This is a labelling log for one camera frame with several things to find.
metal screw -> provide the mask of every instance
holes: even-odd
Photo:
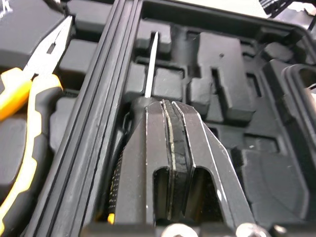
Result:
[[[198,237],[198,235],[191,227],[177,223],[167,226],[161,237]]]
[[[271,237],[271,235],[263,229],[253,223],[243,223],[238,226],[236,230],[237,237]]]

metal tool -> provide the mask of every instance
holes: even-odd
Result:
[[[154,73],[155,73],[155,61],[156,61],[156,54],[157,54],[157,47],[158,47],[158,32],[155,33],[150,59],[149,59],[149,66],[148,66],[148,74],[146,80],[146,87],[145,87],[145,96],[141,96],[135,99],[131,104],[131,114],[132,114],[132,124],[131,129],[129,131],[129,137],[133,134],[134,130],[136,129],[137,125],[139,124],[141,118],[143,117],[145,108],[155,102],[156,100],[151,97],[152,95],[152,88],[154,82]],[[119,170],[120,170],[120,163],[121,163],[121,144],[124,139],[125,132],[123,129],[118,129],[115,138],[115,148],[113,151],[113,159],[115,159],[116,165],[111,182],[110,188],[110,198],[109,198],[109,215],[108,215],[108,222],[113,224],[115,218],[115,207],[116,207],[116,196],[117,196],[117,187],[119,182]]]
[[[237,227],[236,237],[271,237],[269,232],[254,223],[243,223]]]
[[[116,224],[254,223],[227,150],[189,105],[147,106],[117,173]]]
[[[0,76],[0,121],[17,112],[28,100],[34,75],[53,73],[67,45],[72,16],[37,46],[23,70],[13,68]]]
[[[145,87],[145,96],[138,97],[135,99],[131,104],[131,111],[133,114],[133,123],[130,130],[130,134],[133,133],[136,126],[138,125],[139,121],[141,120],[144,109],[155,102],[156,100],[151,97],[152,90],[153,90],[153,83],[154,83],[154,74],[155,74],[155,61],[156,61],[156,54],[158,48],[158,32],[155,33],[155,38],[153,41],[150,59],[149,59],[149,66],[148,66],[148,74],[146,80],[146,87]]]
[[[197,233],[191,227],[180,223],[175,223],[167,226],[161,234],[161,237],[175,236],[198,237]]]
[[[145,98],[150,98],[152,96],[157,47],[158,47],[158,32],[155,33],[155,38],[153,41],[153,46],[152,46],[152,50],[151,50],[150,58],[149,58]]]
[[[9,115],[13,111],[8,106],[14,106],[16,110],[28,96],[29,100],[24,156],[15,183],[0,206],[0,236],[15,236],[17,230],[25,227],[44,182],[43,177],[48,173],[49,117],[53,105],[62,96],[59,78],[52,72],[66,48],[71,23],[72,17],[67,17],[49,34],[38,45],[23,71],[15,68],[1,77],[5,85],[0,95],[5,105],[2,112]],[[38,76],[31,82],[34,74]],[[20,81],[29,81],[27,86],[20,83],[19,88],[14,87],[10,80],[14,81],[17,76]]]

black and yellow handle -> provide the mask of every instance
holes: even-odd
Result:
[[[19,68],[0,76],[0,121],[17,112],[28,100],[32,78]]]
[[[49,171],[49,117],[63,93],[55,75],[33,80],[28,102],[26,148],[20,171],[0,206],[0,236],[13,236],[27,224]]]

black plastic tool case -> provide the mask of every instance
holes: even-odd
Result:
[[[83,236],[154,236],[146,223],[137,223],[143,225],[137,232],[118,230],[105,216],[115,135],[131,100],[144,94],[156,31],[153,96],[182,101],[201,114],[229,151],[257,224],[268,230],[288,224],[295,236],[297,229],[316,235],[302,228],[316,219],[315,115],[303,90],[287,82],[300,77],[286,76],[293,75],[286,72],[290,65],[314,69],[308,33],[180,2],[117,0],[26,236],[77,236],[91,222],[100,223]],[[202,235],[212,236],[206,229]]]

black tool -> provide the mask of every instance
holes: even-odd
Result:
[[[141,97],[135,99],[131,104],[131,111],[133,114],[133,123],[132,123],[132,128],[130,130],[131,133],[135,130],[136,126],[138,125],[139,121],[141,120],[141,118],[144,114],[144,109],[148,105],[150,105],[156,101],[151,96],[152,96],[153,83],[154,83],[157,47],[158,47],[158,32],[155,33],[155,38],[153,41],[152,50],[151,50],[151,54],[150,54],[146,87],[145,87],[145,96],[141,96]]]
[[[254,223],[227,150],[189,105],[149,105],[116,175],[114,224]]]

